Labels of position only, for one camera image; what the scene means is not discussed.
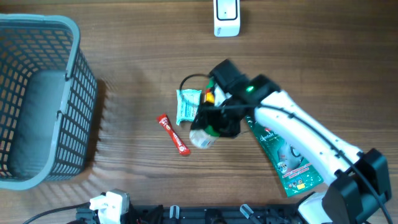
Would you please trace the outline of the red Nescafe coffee stick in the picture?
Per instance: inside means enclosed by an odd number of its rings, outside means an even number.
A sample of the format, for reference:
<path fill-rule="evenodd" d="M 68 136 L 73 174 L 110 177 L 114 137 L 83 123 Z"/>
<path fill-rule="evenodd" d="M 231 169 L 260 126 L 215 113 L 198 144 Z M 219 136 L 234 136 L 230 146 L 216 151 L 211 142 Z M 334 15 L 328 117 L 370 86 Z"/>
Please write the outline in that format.
<path fill-rule="evenodd" d="M 174 131 L 172 124 L 169 120 L 169 117 L 166 114 L 162 114 L 157 117 L 157 121 L 169 134 L 171 140 L 173 141 L 175 147 L 178 150 L 178 153 L 182 156 L 189 156 L 190 155 L 189 148 L 185 145 L 185 143 L 180 139 L 178 134 Z"/>

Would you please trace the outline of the green-lid spice jar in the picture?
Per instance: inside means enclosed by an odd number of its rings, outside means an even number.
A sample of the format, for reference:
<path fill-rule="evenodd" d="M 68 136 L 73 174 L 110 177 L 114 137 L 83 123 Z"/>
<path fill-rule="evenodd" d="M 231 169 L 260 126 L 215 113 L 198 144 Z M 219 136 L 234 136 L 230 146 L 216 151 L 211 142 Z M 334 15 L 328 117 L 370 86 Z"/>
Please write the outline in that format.
<path fill-rule="evenodd" d="M 217 133 L 212 126 L 191 129 L 189 134 L 190 142 L 199 149 L 210 148 L 219 137 L 220 133 Z"/>

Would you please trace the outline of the red chili sauce bottle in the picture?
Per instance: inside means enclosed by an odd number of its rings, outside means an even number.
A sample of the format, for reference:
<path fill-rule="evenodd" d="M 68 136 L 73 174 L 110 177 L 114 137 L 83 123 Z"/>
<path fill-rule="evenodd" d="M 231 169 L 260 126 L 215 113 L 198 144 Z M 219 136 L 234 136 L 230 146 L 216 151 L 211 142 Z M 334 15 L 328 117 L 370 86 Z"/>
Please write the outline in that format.
<path fill-rule="evenodd" d="M 203 95 L 204 104 L 214 105 L 215 103 L 214 90 L 215 90 L 215 81 L 214 79 L 211 78 L 205 88 L 205 93 Z"/>

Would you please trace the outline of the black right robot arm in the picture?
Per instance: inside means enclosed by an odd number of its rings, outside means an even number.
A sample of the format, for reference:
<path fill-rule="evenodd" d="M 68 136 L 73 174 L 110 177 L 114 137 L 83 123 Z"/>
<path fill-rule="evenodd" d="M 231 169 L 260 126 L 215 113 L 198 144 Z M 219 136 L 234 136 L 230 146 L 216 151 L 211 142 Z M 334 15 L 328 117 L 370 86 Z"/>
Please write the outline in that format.
<path fill-rule="evenodd" d="M 327 184 L 289 212 L 269 208 L 266 220 L 285 223 L 367 223 L 391 197 L 387 159 L 334 135 L 301 109 L 278 84 L 264 75 L 249 79 L 224 60 L 208 74 L 209 84 L 191 126 L 190 141 L 210 147 L 218 138 L 234 138 L 246 116 L 275 131 L 318 171 Z"/>

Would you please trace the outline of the mint green tissue packet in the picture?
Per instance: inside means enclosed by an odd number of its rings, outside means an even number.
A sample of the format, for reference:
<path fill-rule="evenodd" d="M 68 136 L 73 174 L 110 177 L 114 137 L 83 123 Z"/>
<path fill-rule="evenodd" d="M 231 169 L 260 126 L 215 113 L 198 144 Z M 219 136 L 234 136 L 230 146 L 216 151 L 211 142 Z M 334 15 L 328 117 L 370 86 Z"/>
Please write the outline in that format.
<path fill-rule="evenodd" d="M 197 115 L 200 104 L 201 90 L 176 90 L 177 92 L 177 115 L 176 124 L 183 121 L 192 122 Z"/>

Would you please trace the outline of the green 3M gloves packet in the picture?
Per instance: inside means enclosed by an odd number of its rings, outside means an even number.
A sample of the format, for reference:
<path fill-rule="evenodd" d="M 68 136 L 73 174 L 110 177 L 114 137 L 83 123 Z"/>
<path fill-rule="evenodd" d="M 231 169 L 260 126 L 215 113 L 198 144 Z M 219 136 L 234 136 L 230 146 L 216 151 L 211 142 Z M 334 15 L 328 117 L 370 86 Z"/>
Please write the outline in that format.
<path fill-rule="evenodd" d="M 246 122 L 274 166 L 288 197 L 304 193 L 323 183 L 322 176 L 292 145 L 251 116 Z"/>

